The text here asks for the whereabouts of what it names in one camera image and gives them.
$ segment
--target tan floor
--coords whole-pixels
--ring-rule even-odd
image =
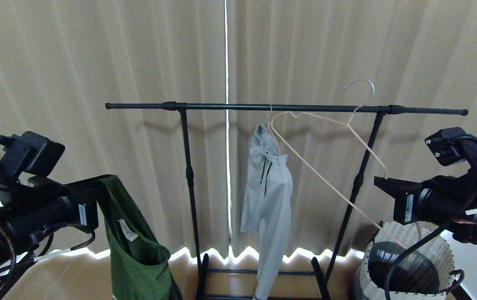
[[[359,265],[359,259],[353,256],[337,260],[334,273],[328,284],[334,300],[346,300],[347,290],[353,280],[353,273]],[[110,300],[110,258],[94,259],[91,255],[74,257],[58,256],[44,260],[33,266],[9,291],[4,300]],[[326,270],[328,258],[320,260],[322,270]],[[257,260],[246,256],[238,265],[224,265],[218,258],[212,258],[211,268],[253,268]],[[170,262],[170,269],[183,298],[193,300],[196,294],[197,269],[188,256],[183,255]],[[312,271],[310,260],[296,256],[289,264],[283,263],[282,270]],[[255,275],[237,275],[229,273],[211,273],[207,281],[207,293],[253,295],[256,286]],[[310,276],[280,275],[271,291],[271,296],[319,297],[316,279]]]

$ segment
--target light under curtain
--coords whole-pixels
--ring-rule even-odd
[[[117,174],[159,241],[171,252],[192,251],[178,114],[104,104],[225,103],[226,38],[230,103],[360,105],[368,86],[342,87],[368,78],[377,89],[371,105],[470,110],[467,117],[387,116],[374,150],[392,177],[419,181],[465,169],[441,168],[422,141],[453,126],[477,135],[477,2],[0,2],[0,134],[31,130],[65,144],[52,173],[59,182]],[[225,257],[230,243],[235,256],[257,247],[239,234],[240,212],[249,139],[268,117],[229,112],[230,237],[225,112],[188,112],[202,251]],[[373,117],[352,121],[364,139]],[[364,152],[351,133],[305,117],[274,125],[349,196]],[[294,179],[286,254],[332,249],[346,203],[281,150]],[[391,220],[393,201],[372,186],[380,173],[371,160],[357,205],[374,220]],[[362,249],[373,230],[354,213],[343,250]],[[97,235],[94,251],[107,247],[103,226]],[[85,239],[57,234],[54,247]]]
[[[467,169],[442,168],[423,140],[455,126],[477,136],[477,2],[237,0],[227,6],[230,103],[361,105],[368,99],[368,84],[343,87],[368,78],[377,91],[370,105],[470,110],[467,117],[385,117],[374,150],[393,178],[418,182]],[[324,115],[341,121],[349,117]],[[268,118],[267,112],[229,112],[233,232],[240,225],[251,132]],[[373,114],[357,114],[352,127],[367,140],[373,121]],[[274,126],[350,195],[365,150],[349,131],[307,117],[283,117]],[[294,181],[286,254],[297,247],[315,254],[333,249],[347,203],[283,144],[281,152],[289,155]],[[372,182],[382,174],[371,159],[356,205],[373,220],[388,221],[394,202]],[[364,249],[373,232],[364,217],[353,213],[339,254]],[[234,253],[256,243],[248,234],[231,237]]]
[[[58,182],[118,175],[160,243],[194,249],[179,115],[105,103],[225,103],[224,24],[223,0],[0,2],[0,134],[64,144]],[[227,256],[225,112],[188,123],[201,246]],[[65,229],[53,249],[86,239]]]

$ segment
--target green garment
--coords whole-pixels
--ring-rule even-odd
[[[105,217],[115,298],[182,300],[168,267],[170,252],[157,242],[120,179],[109,175],[99,181],[110,195],[98,203]]]

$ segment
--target rack vertical pole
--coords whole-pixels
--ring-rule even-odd
[[[196,245],[196,260],[198,264],[198,278],[201,280],[202,262],[200,254],[200,237],[198,236],[198,218],[196,214],[196,198],[194,196],[194,171],[191,164],[191,148],[188,142],[187,110],[179,110],[181,115],[181,129],[183,129],[183,143],[185,145],[185,161],[187,163],[186,176],[188,195],[191,200],[192,225],[194,230],[194,243]]]
[[[370,138],[368,139],[368,147],[370,149],[373,148],[374,142],[376,142],[377,138],[377,133],[379,132],[379,127],[381,126],[381,122],[383,121],[383,117],[385,116],[384,112],[378,112],[376,114],[376,119],[374,120],[374,126],[372,127],[372,131],[370,132]],[[359,168],[359,172],[355,176],[355,179],[353,180],[353,188],[351,188],[351,195],[349,197],[349,201],[351,203],[355,203],[355,200],[357,199],[357,195],[359,194],[359,190],[361,189],[361,186],[363,186],[364,182],[364,171],[367,168],[368,164],[368,159],[370,158],[370,152],[366,150],[363,156],[363,160],[361,161],[361,167]],[[331,255],[331,260],[329,262],[329,267],[326,271],[326,284],[329,281],[329,277],[331,276],[331,272],[333,271],[333,267],[335,265],[335,259],[337,258],[337,255],[340,250],[340,245],[342,244],[342,240],[344,238],[344,233],[346,232],[346,228],[348,226],[349,222],[349,217],[351,216],[351,211],[353,210],[353,207],[351,205],[348,205],[346,208],[346,212],[344,213],[344,219],[342,221],[342,224],[340,226],[340,230],[337,236],[337,242],[335,243],[335,248],[333,250],[333,254]]]

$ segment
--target basket handle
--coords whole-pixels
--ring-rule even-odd
[[[454,280],[452,283],[451,287],[445,288],[444,290],[441,290],[440,293],[446,293],[448,294],[449,292],[453,291],[454,289],[458,288],[459,285],[463,282],[463,279],[465,279],[465,271],[459,269],[459,270],[454,270],[450,272],[450,275],[459,275],[458,280]]]

